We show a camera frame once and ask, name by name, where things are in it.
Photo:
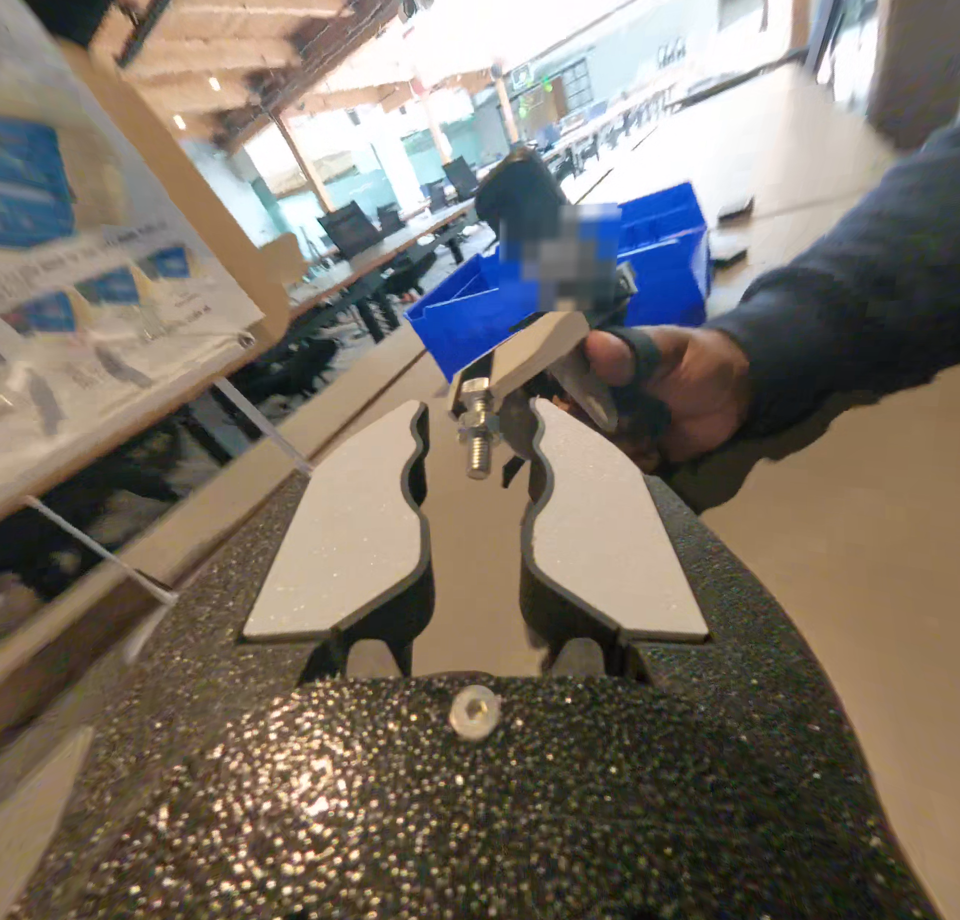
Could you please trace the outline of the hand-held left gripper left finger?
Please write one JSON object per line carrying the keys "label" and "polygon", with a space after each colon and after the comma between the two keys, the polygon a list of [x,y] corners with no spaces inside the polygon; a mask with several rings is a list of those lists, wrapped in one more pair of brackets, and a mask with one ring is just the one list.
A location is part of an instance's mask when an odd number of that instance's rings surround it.
{"label": "hand-held left gripper left finger", "polygon": [[312,472],[242,629],[247,642],[323,640],[417,584],[430,543],[413,477],[429,411],[407,401]]}

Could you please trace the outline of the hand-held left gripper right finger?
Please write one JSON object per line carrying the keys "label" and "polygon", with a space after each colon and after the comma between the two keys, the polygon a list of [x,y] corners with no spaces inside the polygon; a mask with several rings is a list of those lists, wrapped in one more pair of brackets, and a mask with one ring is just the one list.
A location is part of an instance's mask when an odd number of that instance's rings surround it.
{"label": "hand-held left gripper right finger", "polygon": [[710,635],[645,477],[602,434],[546,399],[521,530],[524,616],[562,643],[703,643]]}

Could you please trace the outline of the steel hex bolt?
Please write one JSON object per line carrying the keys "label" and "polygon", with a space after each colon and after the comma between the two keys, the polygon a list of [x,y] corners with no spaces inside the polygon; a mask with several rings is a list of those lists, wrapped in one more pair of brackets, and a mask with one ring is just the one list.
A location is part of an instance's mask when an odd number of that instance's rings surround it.
{"label": "steel hex bolt", "polygon": [[[489,378],[470,378],[463,383],[463,391],[469,397],[469,410],[486,409],[494,412]],[[466,473],[470,479],[483,480],[489,476],[492,467],[493,446],[483,439],[475,439],[465,444]]]}

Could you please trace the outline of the person's right hand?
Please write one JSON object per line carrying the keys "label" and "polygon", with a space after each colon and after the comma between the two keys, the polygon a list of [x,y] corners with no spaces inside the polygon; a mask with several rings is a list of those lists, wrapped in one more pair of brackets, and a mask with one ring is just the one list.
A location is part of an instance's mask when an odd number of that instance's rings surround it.
{"label": "person's right hand", "polygon": [[726,444],[749,410],[749,361],[724,333],[654,326],[593,330],[582,342],[593,374],[639,403],[624,405],[608,438],[651,473]]}

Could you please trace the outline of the wooden office desk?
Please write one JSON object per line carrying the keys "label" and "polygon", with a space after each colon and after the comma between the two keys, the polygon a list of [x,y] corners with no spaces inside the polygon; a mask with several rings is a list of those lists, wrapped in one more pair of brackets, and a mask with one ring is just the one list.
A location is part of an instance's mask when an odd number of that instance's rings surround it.
{"label": "wooden office desk", "polygon": [[[313,279],[294,284],[289,291],[290,319],[296,319],[320,304],[326,303],[343,290],[358,290],[358,285],[367,276],[379,276],[381,267],[396,257],[415,248],[434,250],[439,245],[457,242],[460,232],[476,223],[473,198],[445,207],[428,217],[418,217],[402,230],[387,236],[381,242],[357,254],[352,259],[340,261],[319,271]],[[427,238],[424,244],[421,239]]]}

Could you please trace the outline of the large blue plastic bin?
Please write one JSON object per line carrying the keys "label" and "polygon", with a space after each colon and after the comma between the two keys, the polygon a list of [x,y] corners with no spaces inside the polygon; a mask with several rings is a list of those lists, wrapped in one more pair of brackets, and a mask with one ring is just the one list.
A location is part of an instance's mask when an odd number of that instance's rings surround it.
{"label": "large blue plastic bin", "polygon": [[[627,326],[697,326],[713,281],[708,227],[689,182],[621,204],[567,208],[558,235],[479,253],[404,317],[448,381],[550,311],[613,308]],[[614,267],[630,296],[614,305]]]}

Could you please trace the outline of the black mesh office chair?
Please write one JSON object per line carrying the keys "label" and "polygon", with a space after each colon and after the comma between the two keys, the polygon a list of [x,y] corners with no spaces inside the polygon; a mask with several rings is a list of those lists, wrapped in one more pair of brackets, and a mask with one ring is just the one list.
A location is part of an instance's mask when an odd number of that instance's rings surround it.
{"label": "black mesh office chair", "polygon": [[[339,261],[348,261],[357,254],[373,247],[390,234],[402,230],[407,224],[403,223],[400,215],[392,215],[393,230],[383,231],[367,217],[356,202],[342,207],[334,212],[319,218],[319,223],[333,242]],[[375,281],[386,278],[387,291],[399,296],[402,300],[412,299],[414,295],[422,297],[425,294],[424,278],[431,266],[436,262],[433,250],[418,248],[421,256],[414,254],[412,248],[396,257],[390,263],[381,267],[379,276],[370,275]]]}

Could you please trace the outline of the brown cardboard panel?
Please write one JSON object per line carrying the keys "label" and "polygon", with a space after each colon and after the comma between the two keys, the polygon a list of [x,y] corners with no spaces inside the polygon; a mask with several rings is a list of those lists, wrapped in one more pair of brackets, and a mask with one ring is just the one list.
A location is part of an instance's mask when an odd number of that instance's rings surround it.
{"label": "brown cardboard panel", "polygon": [[272,348],[286,333],[290,323],[287,291],[274,285],[267,275],[264,259],[232,214],[222,204],[210,185],[203,179],[179,147],[167,125],[150,109],[146,101],[119,72],[106,66],[87,50],[66,39],[57,38],[63,56],[78,81],[104,109],[132,150],[146,164],[165,189],[174,207],[185,217],[197,235],[196,246],[206,249],[234,278],[246,296],[260,312],[258,323],[250,328],[251,343],[241,353],[222,354],[218,366],[188,373],[185,380],[154,389],[139,408],[121,413],[118,420],[109,423],[100,434],[56,465],[46,463],[42,476],[18,495],[41,495],[52,487],[71,479],[79,470],[94,460],[112,452],[118,445],[153,426],[164,416],[194,400],[211,385],[217,384],[236,400],[287,455],[297,468],[308,474],[306,455],[296,451],[291,442],[262,419],[258,410],[250,407],[243,397],[231,391],[226,381],[236,369]]}
{"label": "brown cardboard panel", "polygon": [[283,232],[262,244],[258,252],[265,261],[270,281],[283,290],[299,285],[308,273],[310,264],[302,254],[297,236],[291,232]]}

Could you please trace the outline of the white table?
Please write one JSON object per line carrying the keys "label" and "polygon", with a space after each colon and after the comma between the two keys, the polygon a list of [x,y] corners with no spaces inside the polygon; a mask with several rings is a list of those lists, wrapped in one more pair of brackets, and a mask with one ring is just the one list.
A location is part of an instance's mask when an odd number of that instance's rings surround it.
{"label": "white table", "polygon": [[782,66],[661,120],[585,194],[625,202],[689,182],[708,221],[751,198],[756,218],[857,199],[892,146],[802,68]]}

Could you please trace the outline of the printed paper sheet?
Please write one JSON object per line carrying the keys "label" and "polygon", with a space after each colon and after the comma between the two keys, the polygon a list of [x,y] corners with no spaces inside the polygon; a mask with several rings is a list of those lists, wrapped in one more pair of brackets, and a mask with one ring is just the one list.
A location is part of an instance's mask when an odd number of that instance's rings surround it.
{"label": "printed paper sheet", "polygon": [[218,372],[263,314],[22,0],[1,27],[6,500]]}

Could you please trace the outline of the white sign stand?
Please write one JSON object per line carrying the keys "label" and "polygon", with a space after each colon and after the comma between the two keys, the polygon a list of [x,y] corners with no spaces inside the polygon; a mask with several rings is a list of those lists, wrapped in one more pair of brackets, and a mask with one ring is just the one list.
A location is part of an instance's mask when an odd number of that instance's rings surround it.
{"label": "white sign stand", "polygon": [[23,719],[2,749],[1,916],[6,918],[60,829],[89,757],[94,716],[116,680],[70,700],[103,656],[111,674],[129,665],[216,549],[294,471],[302,454],[226,375],[215,388],[266,438],[264,466],[237,460],[126,552],[102,552],[101,570],[2,643],[2,732]]}

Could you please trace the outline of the wooden pillar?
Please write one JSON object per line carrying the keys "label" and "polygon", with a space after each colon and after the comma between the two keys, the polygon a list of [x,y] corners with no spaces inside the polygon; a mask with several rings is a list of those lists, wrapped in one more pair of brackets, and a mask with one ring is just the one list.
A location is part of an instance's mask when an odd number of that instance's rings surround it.
{"label": "wooden pillar", "polygon": [[897,151],[951,124],[959,101],[959,0],[879,0],[870,125]]}

